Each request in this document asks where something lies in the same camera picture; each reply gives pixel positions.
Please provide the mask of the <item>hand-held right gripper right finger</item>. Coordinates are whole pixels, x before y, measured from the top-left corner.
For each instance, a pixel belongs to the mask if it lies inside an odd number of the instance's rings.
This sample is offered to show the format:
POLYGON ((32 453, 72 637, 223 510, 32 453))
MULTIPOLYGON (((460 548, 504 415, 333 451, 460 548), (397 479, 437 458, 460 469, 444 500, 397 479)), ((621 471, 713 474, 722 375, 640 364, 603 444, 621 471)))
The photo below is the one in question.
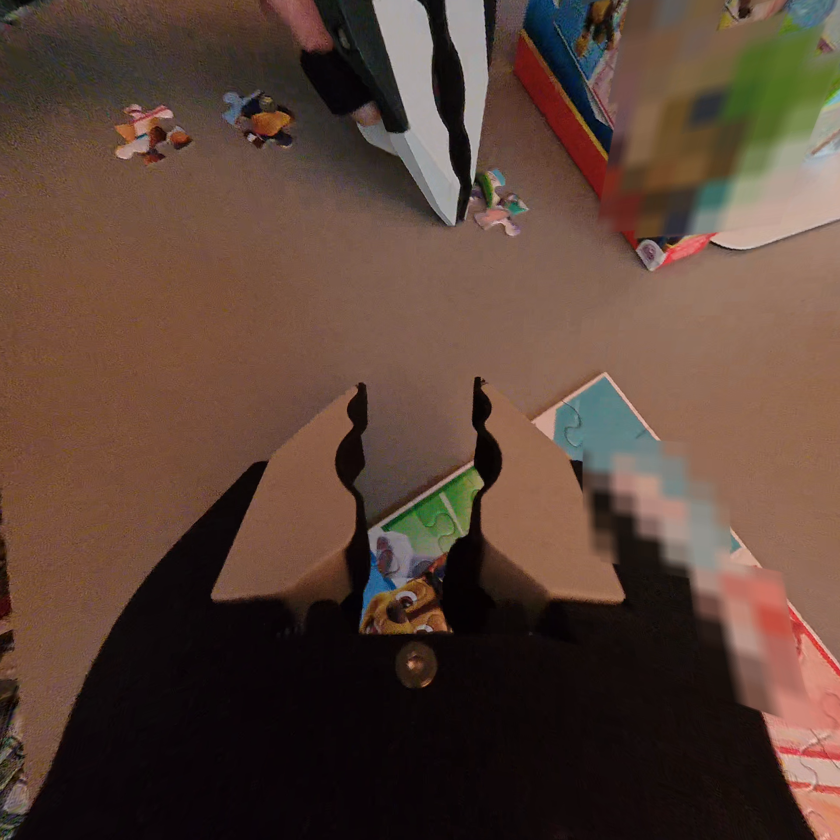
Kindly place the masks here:
POLYGON ((477 377, 471 423, 481 487, 448 552, 446 618, 457 634, 493 623, 541 631, 564 605, 615 607, 625 591, 595 548, 591 515, 566 452, 495 386, 477 377))

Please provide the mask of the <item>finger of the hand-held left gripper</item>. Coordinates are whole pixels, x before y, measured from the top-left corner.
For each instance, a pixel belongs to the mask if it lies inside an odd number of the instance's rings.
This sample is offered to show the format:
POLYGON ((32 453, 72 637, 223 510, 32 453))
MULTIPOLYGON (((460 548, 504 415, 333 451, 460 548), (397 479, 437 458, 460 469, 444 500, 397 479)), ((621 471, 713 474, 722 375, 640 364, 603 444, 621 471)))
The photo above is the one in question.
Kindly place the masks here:
POLYGON ((448 226, 466 217, 474 181, 474 4, 373 2, 407 129, 397 153, 448 226))
POLYGON ((495 1, 453 2, 453 47, 458 70, 453 87, 453 167, 459 187, 458 221, 466 217, 476 176, 496 23, 495 1))

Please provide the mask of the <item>blue orange puzzle piece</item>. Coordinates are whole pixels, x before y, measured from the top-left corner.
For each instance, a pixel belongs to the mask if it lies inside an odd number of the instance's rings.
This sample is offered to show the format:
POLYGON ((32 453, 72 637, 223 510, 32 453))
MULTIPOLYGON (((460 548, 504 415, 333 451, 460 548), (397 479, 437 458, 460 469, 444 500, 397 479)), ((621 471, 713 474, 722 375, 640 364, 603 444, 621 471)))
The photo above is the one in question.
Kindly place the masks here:
POLYGON ((241 96, 236 91, 227 91, 222 101, 226 107, 225 122, 254 147, 275 145, 287 149, 294 144, 289 129, 296 120, 295 115, 270 94, 256 90, 241 96))

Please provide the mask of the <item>orange white puzzle piece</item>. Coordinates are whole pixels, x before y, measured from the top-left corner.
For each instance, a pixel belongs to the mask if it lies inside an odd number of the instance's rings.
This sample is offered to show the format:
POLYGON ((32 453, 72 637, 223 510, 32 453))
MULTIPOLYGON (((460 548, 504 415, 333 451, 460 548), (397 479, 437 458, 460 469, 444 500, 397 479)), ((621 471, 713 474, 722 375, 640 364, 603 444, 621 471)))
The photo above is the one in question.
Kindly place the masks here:
POLYGON ((175 122, 171 108, 159 105, 146 109, 139 103, 124 108, 125 122, 114 126, 122 140, 113 154, 120 161, 140 159, 145 165, 163 161, 164 146, 181 151, 193 143, 193 137, 175 122))

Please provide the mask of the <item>pastel green purple puzzle piece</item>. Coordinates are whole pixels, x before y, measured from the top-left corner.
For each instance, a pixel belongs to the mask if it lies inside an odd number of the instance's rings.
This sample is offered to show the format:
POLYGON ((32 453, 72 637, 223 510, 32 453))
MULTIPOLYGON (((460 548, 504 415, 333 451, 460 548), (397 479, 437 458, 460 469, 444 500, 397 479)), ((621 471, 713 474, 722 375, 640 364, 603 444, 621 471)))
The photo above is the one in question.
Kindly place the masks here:
POLYGON ((498 228, 510 238, 522 230, 521 217, 528 214, 529 205, 519 194, 508 189, 507 179, 498 169, 478 171, 467 205, 467 218, 482 230, 498 228))

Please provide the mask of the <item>colourful puzzle box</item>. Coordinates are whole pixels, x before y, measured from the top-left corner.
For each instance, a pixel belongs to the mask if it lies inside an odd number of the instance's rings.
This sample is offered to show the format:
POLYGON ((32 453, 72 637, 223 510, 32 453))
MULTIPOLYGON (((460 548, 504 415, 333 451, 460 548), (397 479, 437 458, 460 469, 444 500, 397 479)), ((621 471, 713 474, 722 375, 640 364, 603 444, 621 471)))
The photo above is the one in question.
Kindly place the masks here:
POLYGON ((529 2, 514 72, 650 271, 838 210, 838 2, 529 2))

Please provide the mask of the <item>assembled cartoon jigsaw puzzle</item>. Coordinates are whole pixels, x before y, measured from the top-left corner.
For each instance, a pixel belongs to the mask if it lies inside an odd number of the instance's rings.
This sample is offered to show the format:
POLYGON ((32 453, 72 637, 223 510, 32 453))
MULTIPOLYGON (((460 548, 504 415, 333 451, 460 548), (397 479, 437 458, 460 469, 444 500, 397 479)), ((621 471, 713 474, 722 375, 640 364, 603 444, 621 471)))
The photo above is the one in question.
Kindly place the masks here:
MULTIPOLYGON (((603 373, 533 420, 571 459, 610 455, 632 439, 657 440, 654 430, 603 373)), ((469 525, 473 500, 481 488, 472 462, 382 519, 369 530, 371 578, 363 605, 408 581, 421 560, 436 560, 469 525)), ((791 628, 802 677, 819 705, 815 728, 791 727, 765 718, 784 776, 817 838, 839 838, 838 817, 838 661, 799 612, 789 605, 791 628)))

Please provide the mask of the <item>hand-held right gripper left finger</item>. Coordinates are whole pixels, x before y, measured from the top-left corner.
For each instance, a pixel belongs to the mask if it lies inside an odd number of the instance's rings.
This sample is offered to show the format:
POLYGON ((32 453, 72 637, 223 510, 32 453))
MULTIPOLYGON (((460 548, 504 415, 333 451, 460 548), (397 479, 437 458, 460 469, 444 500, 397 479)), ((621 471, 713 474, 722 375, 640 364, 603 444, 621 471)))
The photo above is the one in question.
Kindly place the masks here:
POLYGON ((215 603, 278 602, 303 623, 333 602, 361 617, 371 569, 364 500, 369 406, 353 385, 269 457, 212 589, 215 603))

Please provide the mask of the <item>white board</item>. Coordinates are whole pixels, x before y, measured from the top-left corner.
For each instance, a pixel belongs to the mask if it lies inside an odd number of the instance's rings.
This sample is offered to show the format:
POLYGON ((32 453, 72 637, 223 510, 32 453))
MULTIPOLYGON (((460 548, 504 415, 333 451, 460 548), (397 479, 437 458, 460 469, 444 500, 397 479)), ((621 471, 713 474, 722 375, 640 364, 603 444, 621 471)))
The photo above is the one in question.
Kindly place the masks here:
POLYGON ((715 234, 710 243, 726 250, 750 251, 837 223, 838 220, 837 209, 811 216, 793 215, 769 226, 749 227, 730 233, 715 234))

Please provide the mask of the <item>person's left hand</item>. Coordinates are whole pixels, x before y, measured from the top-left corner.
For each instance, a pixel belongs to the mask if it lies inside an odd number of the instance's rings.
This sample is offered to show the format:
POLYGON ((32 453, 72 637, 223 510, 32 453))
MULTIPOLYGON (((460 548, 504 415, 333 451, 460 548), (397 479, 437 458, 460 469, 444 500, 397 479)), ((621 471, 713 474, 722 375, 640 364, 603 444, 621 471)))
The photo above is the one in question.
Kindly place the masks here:
POLYGON ((297 45, 308 53, 327 54, 334 49, 314 1, 259 1, 265 14, 275 16, 290 31, 297 45))

